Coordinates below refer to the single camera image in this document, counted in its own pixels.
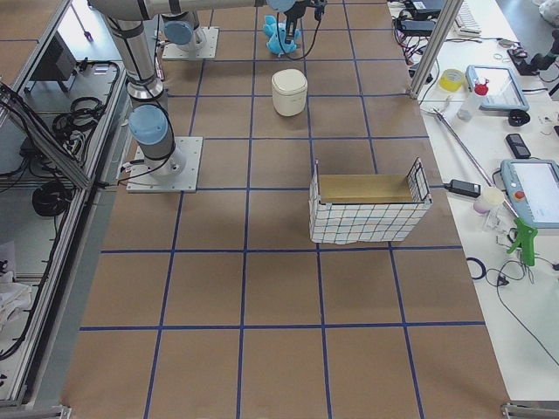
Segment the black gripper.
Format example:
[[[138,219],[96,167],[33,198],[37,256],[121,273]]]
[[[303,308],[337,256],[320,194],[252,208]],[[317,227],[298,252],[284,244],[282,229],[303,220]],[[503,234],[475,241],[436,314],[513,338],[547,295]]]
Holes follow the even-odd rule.
[[[314,2],[312,0],[296,1],[294,5],[286,11],[286,22],[281,23],[281,50],[284,53],[296,51],[298,20],[304,17],[307,8],[311,8],[313,6]]]

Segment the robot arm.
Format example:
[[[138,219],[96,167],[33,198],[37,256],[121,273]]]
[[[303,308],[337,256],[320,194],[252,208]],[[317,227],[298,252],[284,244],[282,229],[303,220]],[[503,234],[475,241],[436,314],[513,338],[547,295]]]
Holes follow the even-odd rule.
[[[162,21],[163,32],[171,44],[186,51],[199,50],[204,46],[205,35],[196,11],[162,15]]]
[[[148,48],[144,23],[162,17],[171,25],[170,41],[176,45],[194,42],[200,10],[221,10],[267,5],[286,16],[286,39],[295,37],[297,23],[313,8],[320,21],[325,1],[92,1],[103,15],[128,76],[128,95],[133,111],[129,129],[144,154],[147,173],[165,176],[180,172],[185,156],[177,150],[167,112],[167,94],[155,69],[155,53]]]

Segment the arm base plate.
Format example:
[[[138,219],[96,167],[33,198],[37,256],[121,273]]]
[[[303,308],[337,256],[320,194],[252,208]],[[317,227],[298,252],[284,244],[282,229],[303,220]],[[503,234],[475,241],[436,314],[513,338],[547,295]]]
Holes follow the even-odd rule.
[[[203,150],[202,137],[178,136],[175,151],[167,161],[145,159],[139,146],[135,159],[143,160],[131,168],[128,193],[174,193],[197,191],[197,180]]]
[[[168,23],[164,28],[167,39],[162,58],[164,60],[213,59],[217,52],[219,29],[215,26],[199,26]]]

